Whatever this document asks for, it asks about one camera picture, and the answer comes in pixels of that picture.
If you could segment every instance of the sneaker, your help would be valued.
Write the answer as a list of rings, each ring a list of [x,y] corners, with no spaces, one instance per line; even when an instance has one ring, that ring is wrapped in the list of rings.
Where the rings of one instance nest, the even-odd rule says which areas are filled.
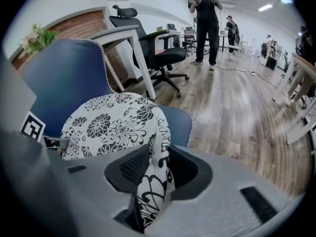
[[[197,65],[197,64],[203,64],[203,61],[192,61],[191,64]]]
[[[295,114],[298,114],[298,109],[296,106],[296,102],[294,102],[294,100],[290,100],[290,99],[286,98],[285,105],[287,107],[289,107]]]
[[[216,68],[216,65],[215,65],[215,64],[214,64],[214,65],[209,65],[209,70],[214,71],[215,68]]]

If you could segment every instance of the black pants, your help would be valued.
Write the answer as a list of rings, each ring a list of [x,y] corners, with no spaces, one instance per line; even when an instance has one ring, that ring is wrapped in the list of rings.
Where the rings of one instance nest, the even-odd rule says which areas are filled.
[[[235,35],[228,36],[228,43],[229,45],[235,45]],[[233,53],[234,49],[230,48],[229,53]]]
[[[209,19],[197,19],[197,61],[202,61],[204,57],[204,46],[206,34],[209,38],[209,63],[216,64],[216,56],[218,52],[218,22]]]

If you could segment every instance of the desk leg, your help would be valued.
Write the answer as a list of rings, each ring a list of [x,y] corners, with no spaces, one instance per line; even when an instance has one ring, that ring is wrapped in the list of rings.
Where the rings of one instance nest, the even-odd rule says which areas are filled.
[[[315,107],[315,105],[316,105],[316,97],[313,98],[312,103],[308,106],[308,108],[306,108],[306,110],[301,110],[299,112],[295,122],[297,122],[299,119],[304,119],[308,115],[308,113],[310,113],[312,111],[312,109]]]
[[[133,47],[133,50],[134,50],[134,54],[135,54],[137,63],[138,63],[139,69],[140,69],[140,71],[142,73],[142,76],[143,76],[146,88],[148,90],[149,96],[150,96],[150,98],[152,100],[154,100],[156,98],[156,94],[155,94],[155,91],[154,91],[152,80],[150,78],[150,75],[149,75],[149,72],[148,72],[148,69],[147,69],[147,65],[146,65],[146,61],[145,61],[145,58],[144,58],[143,50],[142,50],[142,47],[141,47],[141,45],[139,43],[136,30],[133,29],[131,31],[132,31],[132,37],[130,38],[130,42],[132,43],[132,47]]]
[[[313,126],[316,123],[316,116],[314,116],[312,118],[312,120],[305,125],[302,129],[298,130],[294,129],[292,132],[290,132],[290,134],[287,136],[287,144],[291,145],[293,142],[299,140],[300,138],[302,138],[304,136],[304,134],[308,133]]]
[[[179,43],[180,43],[180,47],[183,48],[183,46],[182,46],[182,39],[181,39],[181,33],[179,34]]]
[[[116,75],[116,73],[115,73],[115,71],[114,71],[114,69],[113,69],[113,67],[112,67],[112,65],[111,65],[111,63],[110,63],[110,61],[109,61],[109,59],[108,59],[108,57],[107,57],[107,55],[105,53],[104,53],[104,59],[105,59],[105,63],[108,65],[108,68],[109,68],[109,70],[110,70],[115,82],[118,84],[119,89],[122,92],[125,91],[123,85],[120,83],[119,78]]]
[[[285,77],[284,79],[282,80],[280,86],[278,87],[278,89],[276,90],[274,96],[273,96],[273,101],[276,101],[277,99],[277,96],[281,93],[281,91],[285,88],[286,84],[287,84],[287,81],[290,79],[290,76],[292,74],[292,71],[294,69],[294,57],[292,56],[291,58],[291,63],[290,63],[290,66],[289,68],[287,69],[287,72],[285,74]]]

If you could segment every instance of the ceiling light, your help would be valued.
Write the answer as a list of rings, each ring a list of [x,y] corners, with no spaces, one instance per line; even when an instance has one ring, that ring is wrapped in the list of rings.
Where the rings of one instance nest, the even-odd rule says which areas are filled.
[[[282,3],[293,3],[293,0],[281,0]]]
[[[264,11],[264,10],[269,9],[269,8],[272,8],[272,7],[273,7],[273,6],[272,6],[271,4],[268,4],[268,5],[266,5],[266,6],[261,7],[261,8],[259,9],[259,11]]]

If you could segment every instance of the wooden floor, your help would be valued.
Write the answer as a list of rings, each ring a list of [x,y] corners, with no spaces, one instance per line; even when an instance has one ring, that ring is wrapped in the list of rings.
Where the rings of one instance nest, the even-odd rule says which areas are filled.
[[[274,72],[259,64],[258,58],[250,59],[242,54],[238,65],[219,51],[217,66],[223,69],[252,70],[274,85],[281,81],[281,69]],[[203,65],[191,65],[191,55],[174,65],[172,73],[188,74],[189,81],[174,79],[180,87],[182,98],[163,82],[155,87],[155,103],[178,107],[190,113],[193,129],[189,147],[229,156],[243,162],[275,186],[289,194],[290,198],[303,192],[312,173],[311,146],[308,136],[288,146],[286,132],[295,118],[284,105],[272,101],[275,88],[249,72],[208,70],[208,56]],[[145,84],[131,85],[127,92],[145,96]]]

